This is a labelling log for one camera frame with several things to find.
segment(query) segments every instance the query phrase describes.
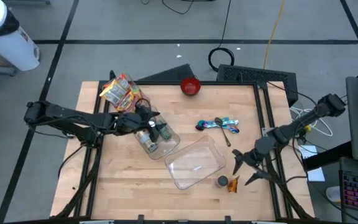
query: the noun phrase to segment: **wooden tabletop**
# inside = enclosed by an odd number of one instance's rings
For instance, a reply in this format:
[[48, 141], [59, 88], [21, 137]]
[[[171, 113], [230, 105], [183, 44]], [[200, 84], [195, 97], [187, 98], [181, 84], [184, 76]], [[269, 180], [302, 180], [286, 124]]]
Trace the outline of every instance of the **wooden tabletop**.
[[[98, 82], [83, 82], [76, 110], [93, 112], [97, 87]], [[191, 98], [185, 96], [179, 86], [141, 85], [140, 88], [180, 136], [181, 141], [175, 151], [208, 135], [226, 158], [226, 166], [189, 189], [179, 190], [165, 167], [164, 159], [151, 160], [134, 135], [107, 135], [104, 137], [92, 219], [136, 220], [139, 214], [145, 215], [147, 220], [223, 220], [225, 215], [230, 215], [233, 220], [275, 219], [269, 182], [260, 179], [244, 186], [254, 173], [253, 168], [244, 165], [237, 173], [240, 178], [236, 194], [229, 193], [226, 188], [219, 189], [214, 184], [220, 175], [233, 178], [234, 156], [231, 151], [247, 152], [261, 137], [252, 86], [205, 85]], [[260, 95], [265, 122], [269, 126], [262, 92]], [[269, 95], [275, 124], [290, 123], [285, 92], [269, 86]], [[224, 116], [239, 120], [239, 134], [226, 131], [231, 147], [226, 146], [220, 129], [195, 129], [201, 119]], [[76, 139], [69, 140], [65, 157], [78, 146]], [[78, 188], [84, 155], [85, 150], [69, 160], [62, 169], [51, 215], [60, 212], [75, 193], [74, 189]], [[282, 158], [286, 178], [305, 175], [290, 147], [283, 149]], [[294, 179], [288, 188], [306, 212], [314, 216], [306, 180]], [[282, 195], [278, 188], [277, 191], [284, 217]], [[82, 214], [85, 213], [87, 199], [88, 192], [84, 195]]]

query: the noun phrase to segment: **snack bag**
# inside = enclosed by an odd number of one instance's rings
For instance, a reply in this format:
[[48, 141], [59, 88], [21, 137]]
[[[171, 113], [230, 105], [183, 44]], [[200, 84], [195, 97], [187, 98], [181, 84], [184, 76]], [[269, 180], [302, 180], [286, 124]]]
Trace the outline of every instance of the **snack bag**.
[[110, 101], [117, 111], [133, 112], [140, 99], [149, 100], [129, 75], [121, 74], [103, 87], [100, 97]]

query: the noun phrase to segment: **red cup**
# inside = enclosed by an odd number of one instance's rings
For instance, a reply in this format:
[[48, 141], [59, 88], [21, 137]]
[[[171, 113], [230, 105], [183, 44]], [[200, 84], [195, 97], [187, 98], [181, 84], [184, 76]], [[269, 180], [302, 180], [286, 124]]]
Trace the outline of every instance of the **red cup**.
[[181, 81], [180, 88], [186, 96], [194, 96], [199, 92], [201, 84], [197, 78], [185, 78]]

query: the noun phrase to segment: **white trash can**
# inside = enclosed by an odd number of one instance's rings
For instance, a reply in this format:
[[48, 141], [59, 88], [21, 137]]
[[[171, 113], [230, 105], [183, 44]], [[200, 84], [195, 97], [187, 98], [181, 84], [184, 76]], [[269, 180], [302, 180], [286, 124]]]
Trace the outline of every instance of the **white trash can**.
[[19, 70], [39, 65], [40, 50], [0, 0], [0, 55]]

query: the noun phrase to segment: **metal spoon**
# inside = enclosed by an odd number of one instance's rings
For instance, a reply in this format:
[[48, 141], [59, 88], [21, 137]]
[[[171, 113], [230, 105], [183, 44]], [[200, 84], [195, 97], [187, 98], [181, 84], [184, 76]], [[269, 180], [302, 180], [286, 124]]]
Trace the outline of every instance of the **metal spoon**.
[[223, 130], [223, 127], [222, 127], [222, 125], [223, 125], [222, 119], [221, 119], [221, 118], [215, 118], [215, 123], [221, 127], [222, 132], [223, 132], [223, 135], [224, 135], [224, 139], [226, 140], [226, 144], [227, 144], [227, 146], [230, 147], [231, 144], [230, 144], [230, 142], [229, 142], [229, 140], [228, 140], [226, 134], [224, 133], [224, 130]]

